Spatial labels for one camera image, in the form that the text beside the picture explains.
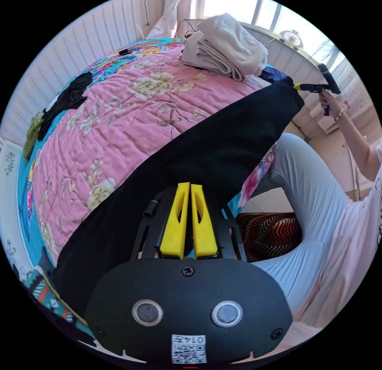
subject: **person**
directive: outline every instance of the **person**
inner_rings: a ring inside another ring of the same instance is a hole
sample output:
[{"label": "person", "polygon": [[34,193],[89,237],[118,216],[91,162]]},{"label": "person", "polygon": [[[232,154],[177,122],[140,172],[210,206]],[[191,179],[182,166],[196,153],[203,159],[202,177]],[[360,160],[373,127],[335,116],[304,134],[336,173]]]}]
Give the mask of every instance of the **person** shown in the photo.
[{"label": "person", "polygon": [[360,172],[374,184],[354,202],[319,155],[301,138],[283,134],[275,160],[253,196],[281,187],[302,229],[302,242],[281,257],[253,263],[283,289],[293,323],[271,356],[323,329],[353,296],[382,236],[382,142],[371,149],[338,101],[319,95],[336,121]]}]

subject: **hand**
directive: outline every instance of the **hand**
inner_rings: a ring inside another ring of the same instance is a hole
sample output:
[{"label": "hand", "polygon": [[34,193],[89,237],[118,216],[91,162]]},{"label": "hand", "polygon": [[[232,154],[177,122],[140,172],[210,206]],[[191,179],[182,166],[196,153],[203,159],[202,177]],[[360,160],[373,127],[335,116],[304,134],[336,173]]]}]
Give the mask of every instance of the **hand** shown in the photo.
[{"label": "hand", "polygon": [[319,96],[318,100],[323,109],[326,109],[329,106],[329,115],[333,118],[336,118],[341,112],[342,106],[337,102],[337,100],[329,94],[326,90],[323,90]]}]

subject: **qr code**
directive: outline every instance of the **qr code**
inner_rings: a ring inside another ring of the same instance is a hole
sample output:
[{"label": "qr code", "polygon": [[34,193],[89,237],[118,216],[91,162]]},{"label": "qr code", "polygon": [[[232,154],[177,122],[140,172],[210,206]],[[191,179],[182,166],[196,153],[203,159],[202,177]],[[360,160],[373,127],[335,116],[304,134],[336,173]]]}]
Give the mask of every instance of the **qr code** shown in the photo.
[{"label": "qr code", "polygon": [[172,335],[172,363],[207,363],[206,337],[203,335]]}]

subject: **bracelet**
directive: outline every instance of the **bracelet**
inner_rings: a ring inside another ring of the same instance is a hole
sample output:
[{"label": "bracelet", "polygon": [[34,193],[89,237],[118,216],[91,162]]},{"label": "bracelet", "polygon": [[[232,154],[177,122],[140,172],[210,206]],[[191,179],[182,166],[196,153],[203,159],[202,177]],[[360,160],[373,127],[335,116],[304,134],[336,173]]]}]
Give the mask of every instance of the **bracelet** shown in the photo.
[{"label": "bracelet", "polygon": [[341,108],[341,110],[339,111],[338,116],[334,119],[334,122],[337,122],[340,119],[340,117],[342,116],[342,113],[344,113],[343,108]]}]

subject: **wire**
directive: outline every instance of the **wire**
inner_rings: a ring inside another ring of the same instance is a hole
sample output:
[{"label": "wire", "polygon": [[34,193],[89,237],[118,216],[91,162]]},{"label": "wire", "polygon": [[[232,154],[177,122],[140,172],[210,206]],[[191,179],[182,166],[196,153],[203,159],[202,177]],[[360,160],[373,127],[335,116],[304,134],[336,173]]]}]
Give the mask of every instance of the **wire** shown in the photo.
[{"label": "wire", "polygon": [[147,6],[146,6],[146,0],[144,0],[144,10],[146,11],[146,20],[147,20],[147,25],[150,25],[148,22],[148,15],[147,15]]},{"label": "wire", "polygon": [[196,32],[196,29],[192,26],[192,24],[191,24],[188,20],[183,19],[183,20],[178,24],[178,28],[177,28],[176,31],[175,31],[175,36],[176,36],[176,33],[177,33],[178,30],[179,30],[180,25],[181,25],[184,21],[186,21],[186,22],[190,25],[190,27],[192,28],[192,30],[193,30],[194,32]]},{"label": "wire", "polygon": [[187,34],[188,34],[189,32],[192,32],[192,33],[194,34],[194,31],[193,31],[192,29],[189,29],[189,30],[184,34],[184,37],[187,37]]}]

